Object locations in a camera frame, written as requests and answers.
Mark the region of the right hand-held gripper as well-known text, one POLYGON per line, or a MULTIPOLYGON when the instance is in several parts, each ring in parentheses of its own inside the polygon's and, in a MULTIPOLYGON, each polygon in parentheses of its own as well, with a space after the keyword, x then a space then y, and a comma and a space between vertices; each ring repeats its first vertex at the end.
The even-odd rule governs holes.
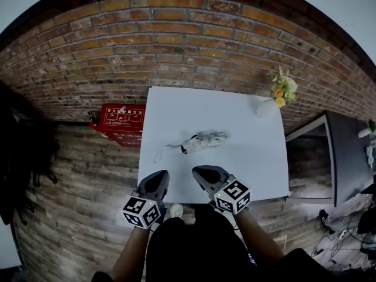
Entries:
POLYGON ((222 167, 202 165, 192 168, 199 186, 208 192, 212 206, 223 212, 237 214, 251 201, 251 190, 222 167))

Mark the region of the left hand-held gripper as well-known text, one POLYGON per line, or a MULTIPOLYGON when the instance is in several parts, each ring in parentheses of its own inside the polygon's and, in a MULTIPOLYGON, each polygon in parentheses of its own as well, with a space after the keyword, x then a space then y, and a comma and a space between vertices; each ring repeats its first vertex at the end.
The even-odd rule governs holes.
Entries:
POLYGON ((125 198, 122 215, 126 222, 142 229, 162 224, 167 208, 163 199, 167 195, 170 174, 159 170, 145 177, 131 195, 125 198))

